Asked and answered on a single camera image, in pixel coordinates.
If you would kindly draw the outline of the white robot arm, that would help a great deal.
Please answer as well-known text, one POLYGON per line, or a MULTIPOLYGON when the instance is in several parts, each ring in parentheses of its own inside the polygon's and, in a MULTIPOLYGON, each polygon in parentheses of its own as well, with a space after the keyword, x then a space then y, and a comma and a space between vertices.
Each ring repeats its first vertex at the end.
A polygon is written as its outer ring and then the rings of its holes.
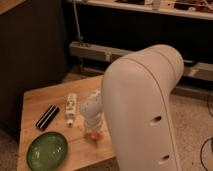
POLYGON ((175 48, 153 45, 115 60, 81 103, 88 131, 107 124, 120 171, 182 171, 169 96, 183 70, 175 48))

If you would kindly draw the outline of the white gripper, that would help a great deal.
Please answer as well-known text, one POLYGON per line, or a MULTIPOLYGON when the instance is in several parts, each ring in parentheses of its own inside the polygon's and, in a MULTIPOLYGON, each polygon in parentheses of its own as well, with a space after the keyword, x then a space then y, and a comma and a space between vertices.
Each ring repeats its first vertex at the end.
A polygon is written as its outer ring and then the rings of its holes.
POLYGON ((98 131, 102 125, 102 115, 84 116, 84 127, 87 132, 98 131))

